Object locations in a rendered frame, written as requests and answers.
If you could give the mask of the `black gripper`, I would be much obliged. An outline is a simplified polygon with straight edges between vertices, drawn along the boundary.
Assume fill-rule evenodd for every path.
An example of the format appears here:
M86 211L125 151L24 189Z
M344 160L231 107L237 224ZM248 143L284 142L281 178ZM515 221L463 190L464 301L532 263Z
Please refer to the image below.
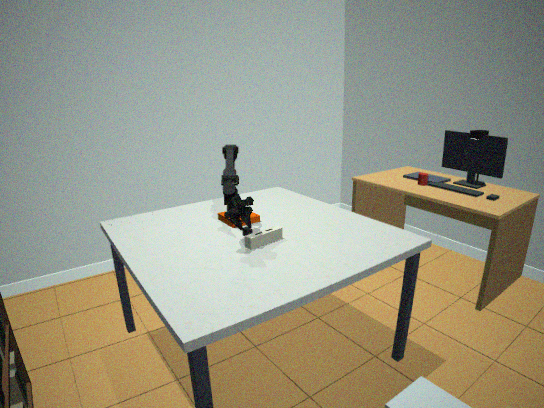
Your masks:
M241 206L241 208L238 209L237 205L236 205L236 199L240 200L238 196L232 197L232 198L227 200L226 205L229 205L230 210L228 210L227 212L224 213L225 219L229 220L231 223L233 223L241 231L243 230L243 227L242 227L240 218L243 220L243 222L249 228L252 228L251 219L250 219L250 215L251 215L251 213L253 211L252 207L250 207L250 206L247 206L247 207ZM240 216L242 216L242 217L240 217Z

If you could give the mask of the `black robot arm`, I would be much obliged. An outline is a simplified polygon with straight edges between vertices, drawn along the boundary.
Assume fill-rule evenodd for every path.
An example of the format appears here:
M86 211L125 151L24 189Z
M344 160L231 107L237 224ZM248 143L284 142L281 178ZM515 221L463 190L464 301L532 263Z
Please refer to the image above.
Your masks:
M224 194L224 205L226 205L227 200L238 196L240 200L236 199L237 208L240 209L241 206L250 206L253 205L253 198L246 197L242 200L238 194L238 190L235 185L239 184L239 177L236 175L236 170L234 167L234 161L237 158L238 146L234 145L224 145L222 147L222 153L224 153L224 158L226 160L225 169L223 170L223 175L221 175L221 186ZM236 183L237 182L237 183Z

